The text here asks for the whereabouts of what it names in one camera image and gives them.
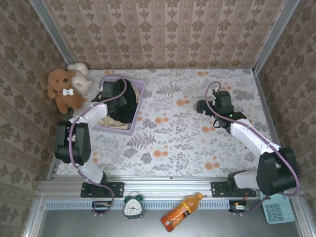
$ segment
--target bottle label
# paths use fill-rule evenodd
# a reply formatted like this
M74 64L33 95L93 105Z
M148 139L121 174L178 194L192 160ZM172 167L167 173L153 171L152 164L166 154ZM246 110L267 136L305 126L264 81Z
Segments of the bottle label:
M181 202L175 209L170 211L165 217L163 223L166 228L173 230L180 222L191 214L191 210L185 202Z

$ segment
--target brown teddy bear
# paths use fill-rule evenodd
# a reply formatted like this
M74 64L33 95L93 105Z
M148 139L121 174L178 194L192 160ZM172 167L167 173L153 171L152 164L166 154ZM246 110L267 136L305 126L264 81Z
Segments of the brown teddy bear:
M75 71L55 69L48 75L48 96L55 98L57 107L62 114L67 113L68 108L74 110L81 109L83 98L80 93L72 86L72 77Z

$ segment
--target plastic basket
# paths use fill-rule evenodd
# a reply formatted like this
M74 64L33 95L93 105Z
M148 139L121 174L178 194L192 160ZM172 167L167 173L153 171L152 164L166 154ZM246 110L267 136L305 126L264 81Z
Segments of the plastic basket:
M122 76L111 76L111 75L107 75L104 76L101 81L117 81L118 79L124 78L126 80L128 80L132 86L136 87L140 93L140 98L139 98L139 102L137 104L137 108L136 108L136 112L133 118L132 123L128 124L128 129L119 129L119 128L110 128L110 127L103 127L103 126L98 126L95 125L93 127L93 129L97 129L100 131L104 131L104 132L110 132L110 133L117 133L117 134L122 134L122 135L129 135L131 136L133 134L135 125L136 125L136 120L137 120L137 115L143 100L143 96L144 96L144 91L145 91L145 82L143 80L139 80L139 79L130 79L130 78L126 78L126 77L122 77Z

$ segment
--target orange juice bottle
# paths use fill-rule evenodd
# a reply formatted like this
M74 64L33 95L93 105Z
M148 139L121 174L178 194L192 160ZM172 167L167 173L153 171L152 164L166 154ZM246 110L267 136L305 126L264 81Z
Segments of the orange juice bottle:
M197 193L186 197L175 209L161 218L162 224L168 232L172 231L180 222L198 208L203 195Z

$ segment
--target patterned wallpaper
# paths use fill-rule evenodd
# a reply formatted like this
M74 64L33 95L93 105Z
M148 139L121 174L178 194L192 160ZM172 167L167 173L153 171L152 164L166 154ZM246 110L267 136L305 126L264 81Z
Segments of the patterned wallpaper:
M285 0L44 0L92 69L251 68Z
M281 143L296 153L316 220L316 1L300 1L259 73Z
M17 237L49 168L56 122L47 76L65 62L27 0L0 1L0 236Z

